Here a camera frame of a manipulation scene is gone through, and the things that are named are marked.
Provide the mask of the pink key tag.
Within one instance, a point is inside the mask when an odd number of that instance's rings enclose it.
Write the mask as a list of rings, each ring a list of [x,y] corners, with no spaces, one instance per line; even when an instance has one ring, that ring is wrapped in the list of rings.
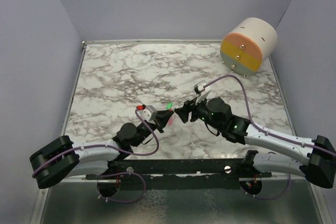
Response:
[[[169,119],[169,121],[168,121],[168,125],[170,126],[170,125],[172,125],[172,123],[173,123],[173,118],[172,117],[170,117],[170,119]]]

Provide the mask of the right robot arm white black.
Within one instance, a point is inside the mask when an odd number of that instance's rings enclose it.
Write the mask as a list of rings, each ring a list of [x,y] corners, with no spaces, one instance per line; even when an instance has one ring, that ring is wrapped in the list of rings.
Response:
[[[335,149],[328,138],[296,137],[272,131],[251,120],[232,114],[221,98],[186,101],[174,110],[183,123],[202,120],[206,127],[232,143],[259,146],[275,153],[249,152],[241,171],[246,177],[258,173],[278,172],[304,177],[308,182],[332,188],[335,179]]]

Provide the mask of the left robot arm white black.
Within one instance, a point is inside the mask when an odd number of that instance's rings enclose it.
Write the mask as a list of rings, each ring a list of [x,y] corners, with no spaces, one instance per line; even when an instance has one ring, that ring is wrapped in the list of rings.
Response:
[[[76,144],[68,135],[63,135],[33,153],[29,161],[38,188],[50,188],[66,177],[79,175],[101,175],[104,179],[110,179],[116,172],[116,166],[111,162],[124,160],[130,155],[155,154],[158,148],[149,153],[136,153],[133,147],[142,144],[149,136],[157,138],[155,131],[163,133],[174,112],[154,112],[149,121],[144,118],[143,111],[136,110],[135,114],[141,121],[138,126],[125,123],[115,137],[103,143]]]

